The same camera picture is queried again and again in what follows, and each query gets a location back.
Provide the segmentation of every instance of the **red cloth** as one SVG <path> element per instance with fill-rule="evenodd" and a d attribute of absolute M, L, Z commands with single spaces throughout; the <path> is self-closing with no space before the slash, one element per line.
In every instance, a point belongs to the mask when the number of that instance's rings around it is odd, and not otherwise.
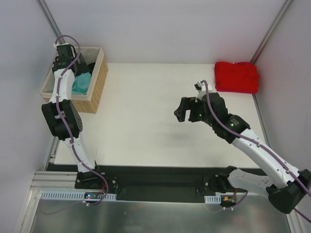
<path fill-rule="evenodd" d="M 215 88 L 217 91 L 230 91 L 255 94 L 258 92 L 257 67 L 249 62 L 215 64 Z"/>

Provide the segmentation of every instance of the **white table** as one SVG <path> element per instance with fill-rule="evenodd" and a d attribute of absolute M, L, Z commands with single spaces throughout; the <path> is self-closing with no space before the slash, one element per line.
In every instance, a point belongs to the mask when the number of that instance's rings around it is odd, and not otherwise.
<path fill-rule="evenodd" d="M 83 137 L 98 165 L 258 167 L 203 122 L 179 123 L 181 97 L 197 95 L 194 84 L 215 85 L 214 65 L 108 64 L 97 114 L 80 113 Z M 241 116 L 263 140 L 253 97 L 220 93 L 228 111 Z M 55 164 L 75 164 L 60 143 Z"/>

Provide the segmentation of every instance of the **woven basket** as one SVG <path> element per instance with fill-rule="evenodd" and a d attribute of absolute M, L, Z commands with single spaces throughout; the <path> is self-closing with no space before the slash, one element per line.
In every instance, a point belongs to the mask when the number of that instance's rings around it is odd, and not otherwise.
<path fill-rule="evenodd" d="M 108 72 L 107 63 L 104 57 L 102 48 L 87 48 L 82 47 L 81 53 L 86 63 L 95 62 L 95 67 L 92 72 L 92 77 L 86 95 L 72 95 L 71 101 L 78 112 L 81 113 L 96 113 L 98 105 L 101 101 L 104 84 Z M 41 88 L 41 95 L 47 101 L 52 96 L 54 87 L 54 75 L 52 69 L 49 71 L 45 82 Z"/>

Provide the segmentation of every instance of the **green towel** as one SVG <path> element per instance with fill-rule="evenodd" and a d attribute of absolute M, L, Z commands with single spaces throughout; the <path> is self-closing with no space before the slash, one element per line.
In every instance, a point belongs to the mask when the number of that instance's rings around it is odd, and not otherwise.
<path fill-rule="evenodd" d="M 90 73 L 84 73 L 77 76 L 72 85 L 72 93 L 76 95 L 86 95 L 90 81 Z"/>

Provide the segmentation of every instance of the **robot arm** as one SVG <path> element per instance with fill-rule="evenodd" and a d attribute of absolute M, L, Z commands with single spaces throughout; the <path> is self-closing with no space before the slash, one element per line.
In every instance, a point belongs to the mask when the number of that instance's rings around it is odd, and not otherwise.
<path fill-rule="evenodd" d="M 92 170 L 97 168 L 93 156 L 88 153 L 84 144 L 82 138 L 82 121 L 71 101 L 71 89 L 75 80 L 75 73 L 78 71 L 78 67 L 81 65 L 76 62 L 76 64 L 74 64 L 71 69 L 65 71 L 65 68 L 74 59 L 72 45 L 57 45 L 56 49 L 58 56 L 56 57 L 52 68 L 55 76 L 54 89 L 49 103 L 43 104 L 41 109 L 52 135 L 64 141 L 72 156 L 74 157 L 78 165 L 78 171 L 80 174 L 79 179 L 82 181 L 92 179 L 91 177 L 97 179 L 98 177 L 93 175 L 93 173 L 91 173 L 89 169 L 85 167 L 87 166 Z M 62 117 L 66 119 L 72 135 L 69 134 L 66 125 L 58 113 L 57 104 L 61 111 Z"/>
<path fill-rule="evenodd" d="M 189 121 L 203 121 L 211 126 L 220 138 L 243 151 L 267 175 L 258 176 L 229 166 L 221 174 L 208 182 L 209 187 L 214 191 L 222 193 L 225 193 L 232 187 L 242 188 L 268 198 L 271 204 L 279 211 L 287 214 L 290 213 L 305 196 L 306 192 L 272 155 L 259 146 L 264 145 L 266 148 L 270 149 L 259 139 L 250 126 L 241 117 L 228 113 L 224 99 L 221 98 L 218 93 L 212 93 L 210 85 L 208 85 L 210 104 L 217 118 L 233 132 L 254 139 L 259 142 L 259 144 L 249 142 L 225 130 L 215 120 L 209 110 L 205 85 L 198 82 L 195 87 L 199 92 L 197 97 L 183 97 L 178 109 L 174 112 L 178 121 L 185 121 L 186 111 L 190 110 Z M 299 171 L 298 168 L 290 165 L 278 155 L 277 157 L 287 165 L 289 170 L 297 176 L 307 188 L 310 187 L 311 173 L 308 170 Z"/>

